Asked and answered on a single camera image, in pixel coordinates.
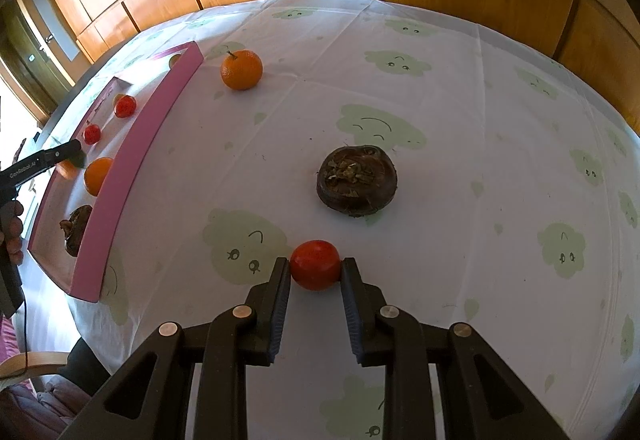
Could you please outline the person's left hand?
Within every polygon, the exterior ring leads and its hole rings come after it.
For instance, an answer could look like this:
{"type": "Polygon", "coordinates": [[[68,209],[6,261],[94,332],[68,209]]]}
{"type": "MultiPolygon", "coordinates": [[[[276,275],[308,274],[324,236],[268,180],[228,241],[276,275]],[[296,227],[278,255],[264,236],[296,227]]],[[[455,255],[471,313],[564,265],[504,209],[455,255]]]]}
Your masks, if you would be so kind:
{"type": "Polygon", "coordinates": [[[11,200],[1,207],[1,243],[6,246],[10,263],[18,267],[23,262],[21,215],[24,212],[18,200],[11,200]]]}

